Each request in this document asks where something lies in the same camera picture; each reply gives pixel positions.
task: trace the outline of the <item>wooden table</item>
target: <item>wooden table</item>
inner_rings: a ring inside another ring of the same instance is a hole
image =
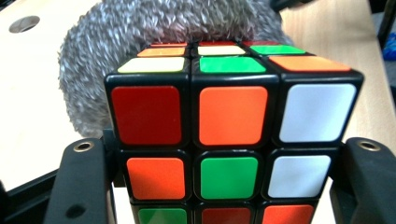
[[[96,2],[18,0],[0,12],[0,179],[6,189],[57,169],[64,148],[81,138],[58,89],[57,51],[66,31]],[[31,15],[40,18],[33,29],[19,34],[8,30],[14,21]],[[297,47],[365,75],[345,139],[372,138],[396,153],[396,115],[368,5],[320,0],[285,10],[282,16]],[[120,210],[129,212],[127,199],[121,200]],[[120,223],[131,218],[128,212]],[[321,201],[314,223],[333,223],[328,199]]]

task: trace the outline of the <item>orange sticker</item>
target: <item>orange sticker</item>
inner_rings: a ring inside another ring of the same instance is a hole
[[[132,191],[139,200],[180,200],[185,196],[184,166],[179,158],[131,158]]]
[[[350,67],[318,56],[272,56],[270,61],[291,72],[347,72]]]
[[[254,145],[262,137],[267,89],[208,87],[200,95],[199,139],[207,146]]]
[[[309,204],[271,205],[264,210],[262,224],[309,224],[313,215]]]

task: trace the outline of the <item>fuzzy microphone windscreen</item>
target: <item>fuzzy microphone windscreen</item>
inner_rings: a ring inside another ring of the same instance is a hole
[[[110,124],[104,76],[152,42],[272,40],[291,44],[269,0],[104,0],[61,47],[60,88],[75,130],[100,137]]]

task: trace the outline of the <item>yellow sticker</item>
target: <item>yellow sticker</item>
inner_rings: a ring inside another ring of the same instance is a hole
[[[133,58],[119,68],[119,73],[161,73],[180,72],[185,59],[173,58]]]

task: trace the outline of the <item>white surface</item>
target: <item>white surface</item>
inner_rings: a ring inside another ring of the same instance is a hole
[[[318,196],[331,159],[328,156],[283,156],[274,162],[268,195],[273,198]]]
[[[280,140],[334,141],[340,136],[355,94],[351,84],[294,85],[288,93]]]
[[[114,188],[116,217],[118,224],[134,224],[134,215],[129,204],[128,190],[126,188]]]

